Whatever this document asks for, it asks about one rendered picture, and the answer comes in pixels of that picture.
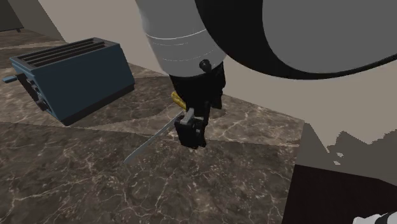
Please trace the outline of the blue toaster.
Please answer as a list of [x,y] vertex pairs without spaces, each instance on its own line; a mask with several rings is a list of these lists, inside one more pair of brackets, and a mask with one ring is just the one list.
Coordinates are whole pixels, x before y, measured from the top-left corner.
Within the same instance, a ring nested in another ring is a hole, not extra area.
[[69,126],[133,91],[135,80],[120,44],[101,38],[25,53],[10,59],[35,104]]

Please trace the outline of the yellow-handled kitchen knife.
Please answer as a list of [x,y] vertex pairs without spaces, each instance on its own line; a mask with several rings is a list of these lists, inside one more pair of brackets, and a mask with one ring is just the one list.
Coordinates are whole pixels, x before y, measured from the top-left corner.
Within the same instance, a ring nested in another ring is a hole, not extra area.
[[179,116],[186,113],[186,103],[184,100],[182,100],[182,98],[180,98],[176,91],[173,91],[171,93],[171,99],[175,104],[182,108],[182,110],[174,118],[167,122],[160,130],[158,130],[153,136],[151,136],[146,142],[134,149],[132,153],[125,158],[125,160],[123,161],[124,164],[128,164],[135,156],[137,156],[147,146],[149,146],[158,136],[161,136],[166,130],[168,130]]

